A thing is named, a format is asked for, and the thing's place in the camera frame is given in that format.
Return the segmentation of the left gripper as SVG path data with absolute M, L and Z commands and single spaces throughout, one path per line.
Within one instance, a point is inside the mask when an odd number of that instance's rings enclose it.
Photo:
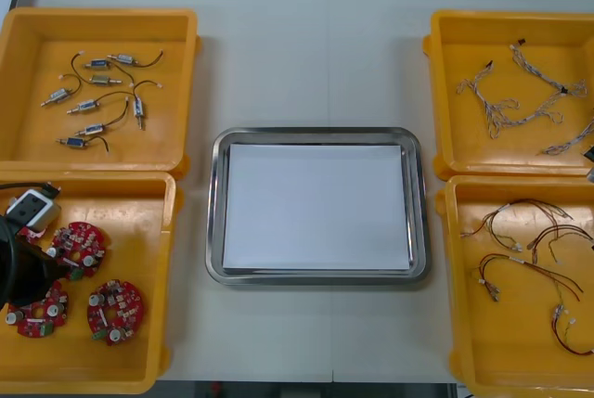
M 66 266 L 40 247 L 16 239 L 12 248 L 1 242 L 1 307 L 23 307 L 42 300 L 55 281 L 66 276 Z

